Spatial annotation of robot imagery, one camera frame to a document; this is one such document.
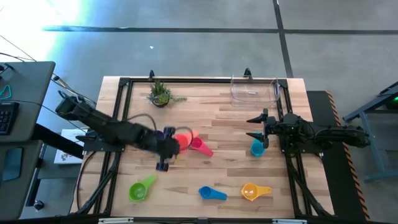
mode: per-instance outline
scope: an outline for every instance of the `black keyboard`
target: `black keyboard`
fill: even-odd
[[[0,103],[0,135],[10,135],[19,103]]]

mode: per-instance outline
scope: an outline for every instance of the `white paper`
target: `white paper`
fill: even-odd
[[[77,144],[84,146],[84,143],[79,141],[76,136],[85,135],[85,132],[79,129],[63,129],[61,132],[61,136],[69,139]],[[81,164],[81,159],[76,158],[75,156],[71,156],[67,153],[64,153],[61,150],[57,150],[55,155],[54,164]]]

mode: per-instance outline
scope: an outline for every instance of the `concrete floor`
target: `concrete floor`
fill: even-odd
[[[53,60],[55,73],[76,91],[96,100],[103,76],[230,76],[251,68],[256,77],[286,77],[278,34],[128,32],[42,32],[47,25],[98,27],[277,28],[272,0],[48,0],[0,1],[1,35],[37,60]],[[279,0],[285,29],[398,29],[395,0]],[[398,35],[286,35],[295,78],[307,90],[333,93],[343,116],[397,81]],[[0,39],[1,51],[24,56]],[[51,84],[44,105],[60,101]],[[39,123],[72,128],[42,110]],[[351,150],[359,179],[374,171],[369,149]],[[398,178],[361,183],[371,219],[398,220]],[[39,197],[49,206],[22,218],[65,214],[74,181],[42,184]]]

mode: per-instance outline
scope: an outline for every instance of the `potted plant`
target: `potted plant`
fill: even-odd
[[[150,95],[147,97],[155,106],[159,108],[165,107],[170,100],[174,102],[185,101],[186,97],[174,97],[167,86],[160,80],[155,81],[155,85],[150,86]]]

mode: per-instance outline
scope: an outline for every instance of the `small plant pot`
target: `small plant pot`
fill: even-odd
[[[156,103],[155,100],[152,100],[152,103],[153,103],[155,106],[157,106],[158,108],[163,108],[163,107],[165,107],[166,105],[168,105],[169,101],[170,101],[170,97],[169,97],[169,99],[167,100],[166,103],[159,104],[159,103]]]

